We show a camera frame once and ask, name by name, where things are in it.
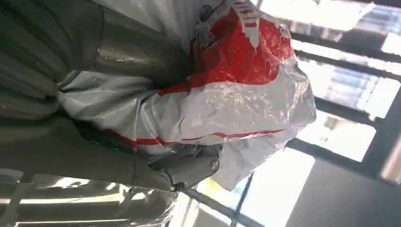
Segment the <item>red stripe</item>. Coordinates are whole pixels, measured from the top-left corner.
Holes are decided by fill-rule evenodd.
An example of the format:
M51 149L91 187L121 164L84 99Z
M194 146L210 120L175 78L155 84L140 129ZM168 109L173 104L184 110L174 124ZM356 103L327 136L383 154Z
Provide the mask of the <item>red stripe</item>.
M252 22L252 23L245 23L245 27L257 27L258 24L256 22Z
M233 9L217 20L210 30L216 37L214 44L206 49L199 49L197 72L192 74L186 84L163 89L159 95L190 92L192 88L217 82L246 85L265 85L272 82L278 74L279 62L294 54L291 40L282 37L280 29L272 22L261 19L260 44L254 48L238 20Z
M160 137L155 137L153 139L137 139L135 141L135 140L130 140L129 138L126 138L126 137L116 133L112 129L106 129L104 131L109 133L113 137L117 138L119 141L123 142L124 144L130 145L132 147L136 147L137 145L157 145L157 144L160 144L162 146L167 146L167 145L173 143L173 142L166 142L166 141L162 140ZM274 134L274 133L277 133L280 131L283 131L283 130L257 131L257 132L250 132L250 133L235 133L235 134L225 134L225 133L221 133L221 132L216 132L211 135L219 136L223 139L232 139L232 138L244 138L244 137L255 136L255 135L269 135L269 134ZM198 138L183 139L183 140L193 141L193 140L199 140L201 138L203 138L203 136L198 137Z
M170 93L177 93L177 92L190 92L191 87L188 83L181 83L177 84L165 89L162 89L158 92L160 96L163 96L165 94L170 94Z

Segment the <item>white plastic bag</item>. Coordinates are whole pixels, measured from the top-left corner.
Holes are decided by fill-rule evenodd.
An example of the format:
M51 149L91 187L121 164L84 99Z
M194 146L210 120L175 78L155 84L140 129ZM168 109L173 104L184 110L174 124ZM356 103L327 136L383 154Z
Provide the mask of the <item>white plastic bag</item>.
M216 175L236 176L227 187L315 120L314 96L297 66L289 31L250 1L223 1L197 26L197 1L102 2L190 49L197 70L187 82L163 90L140 75L81 72L60 84L59 102L70 116L112 130L152 155L173 151L175 143L231 142ZM271 148L257 147L258 154L250 149L257 141ZM240 144L252 146L239 149ZM229 159L248 164L225 167Z

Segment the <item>plastic bag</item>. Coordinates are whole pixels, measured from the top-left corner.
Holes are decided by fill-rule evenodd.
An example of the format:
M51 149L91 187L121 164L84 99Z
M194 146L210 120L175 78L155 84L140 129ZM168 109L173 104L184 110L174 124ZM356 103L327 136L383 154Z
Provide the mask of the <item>plastic bag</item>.
M154 91L143 79L128 86L84 72L73 83L86 78L92 85L61 88L66 92L59 101L72 117L150 152L174 142L213 145L264 136L314 121L309 80L297 67L288 30L250 2L222 2L197 26L197 40L198 69L186 83ZM121 93L104 102L112 91Z
M0 211L0 225L68 221L125 227L166 223L177 195L55 175L30 178L20 171L0 168L0 210L4 211Z

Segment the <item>window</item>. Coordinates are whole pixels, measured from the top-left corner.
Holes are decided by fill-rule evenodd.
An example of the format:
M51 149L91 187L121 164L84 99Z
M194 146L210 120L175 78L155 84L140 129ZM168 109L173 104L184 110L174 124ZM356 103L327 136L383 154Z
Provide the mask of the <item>window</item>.
M375 177L384 165L376 160L390 152L383 144L398 139L384 135L400 133L401 9L345 0L252 2L289 27L316 96L317 120L293 149L267 159L232 192L210 179L197 190L233 212L225 226L284 227L313 169L308 154Z

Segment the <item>bolt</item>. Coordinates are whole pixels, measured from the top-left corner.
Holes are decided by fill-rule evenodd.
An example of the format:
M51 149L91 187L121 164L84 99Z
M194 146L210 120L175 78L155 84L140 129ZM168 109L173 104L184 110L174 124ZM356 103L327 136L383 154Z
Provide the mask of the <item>bolt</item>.
M218 168L220 167L220 162L218 160L214 160L210 163L210 169L211 171L215 172L218 171Z

